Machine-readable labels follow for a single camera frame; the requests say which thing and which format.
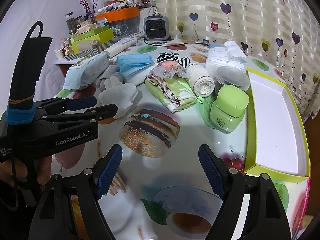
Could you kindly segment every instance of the curtain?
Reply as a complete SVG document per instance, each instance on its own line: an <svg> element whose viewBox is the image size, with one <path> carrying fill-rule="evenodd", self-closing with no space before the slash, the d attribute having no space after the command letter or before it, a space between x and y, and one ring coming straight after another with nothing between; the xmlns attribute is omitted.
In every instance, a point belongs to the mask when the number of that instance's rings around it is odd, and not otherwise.
<svg viewBox="0 0 320 240"><path fill-rule="evenodd" d="M320 108L320 27L304 0L156 0L173 38L222 44L276 66L303 117Z"/></svg>

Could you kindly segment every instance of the jar label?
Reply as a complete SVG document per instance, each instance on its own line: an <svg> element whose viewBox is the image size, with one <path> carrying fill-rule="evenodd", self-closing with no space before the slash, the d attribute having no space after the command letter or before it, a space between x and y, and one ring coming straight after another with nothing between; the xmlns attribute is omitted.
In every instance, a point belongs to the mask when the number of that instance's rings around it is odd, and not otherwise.
<svg viewBox="0 0 320 240"><path fill-rule="evenodd" d="M224 122L224 121L223 121L222 119L220 119L220 118L217 118L216 124L217 124L218 126L220 126L221 128L223 128L224 125L226 124L226 122Z"/></svg>

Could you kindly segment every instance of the space heater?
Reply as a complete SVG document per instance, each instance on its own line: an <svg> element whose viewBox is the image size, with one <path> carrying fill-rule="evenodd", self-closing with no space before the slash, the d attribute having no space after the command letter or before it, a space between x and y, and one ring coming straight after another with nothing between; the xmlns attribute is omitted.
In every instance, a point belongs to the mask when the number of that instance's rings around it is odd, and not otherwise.
<svg viewBox="0 0 320 240"><path fill-rule="evenodd" d="M148 16L143 20L147 41L166 41L169 37L169 20L164 15Z"/></svg>

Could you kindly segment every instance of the blue surgical mask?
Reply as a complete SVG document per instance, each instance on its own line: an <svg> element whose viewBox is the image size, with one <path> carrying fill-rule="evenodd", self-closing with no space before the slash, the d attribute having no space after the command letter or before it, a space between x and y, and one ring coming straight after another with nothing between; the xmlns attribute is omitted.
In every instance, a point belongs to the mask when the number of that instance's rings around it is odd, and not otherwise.
<svg viewBox="0 0 320 240"><path fill-rule="evenodd" d="M129 54L118 56L117 64L125 78L131 78L153 63L149 54Z"/></svg>

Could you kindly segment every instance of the green jar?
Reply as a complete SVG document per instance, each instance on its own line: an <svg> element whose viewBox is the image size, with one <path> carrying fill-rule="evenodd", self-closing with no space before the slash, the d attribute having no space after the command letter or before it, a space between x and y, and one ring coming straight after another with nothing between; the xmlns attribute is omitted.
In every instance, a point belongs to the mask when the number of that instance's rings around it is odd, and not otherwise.
<svg viewBox="0 0 320 240"><path fill-rule="evenodd" d="M210 123L223 133L231 133L242 121L249 97L241 89L224 85L213 102Z"/></svg>

